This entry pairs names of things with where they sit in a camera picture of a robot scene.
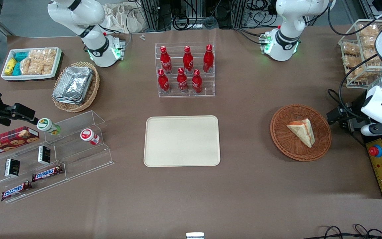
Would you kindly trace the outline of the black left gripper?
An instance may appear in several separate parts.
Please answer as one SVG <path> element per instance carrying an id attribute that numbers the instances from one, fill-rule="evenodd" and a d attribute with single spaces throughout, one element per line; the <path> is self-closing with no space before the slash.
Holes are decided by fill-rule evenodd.
<path id="1" fill-rule="evenodd" d="M 355 115 L 358 115 L 360 117 L 366 117 L 361 112 L 361 107 L 363 105 L 362 101 L 352 101 L 347 102 L 345 106 L 349 109 L 349 111 L 353 112 Z M 326 114 L 327 116 L 327 122 L 329 125 L 333 125 L 339 121 L 345 116 L 345 113 L 343 113 L 342 107 L 338 106 L 335 107 L 333 110 L 328 112 Z M 361 128 L 366 125 L 366 121 L 362 118 L 358 118 L 348 112 L 346 112 L 346 117 L 343 122 L 343 128 L 347 129 L 349 132 L 360 132 Z"/>

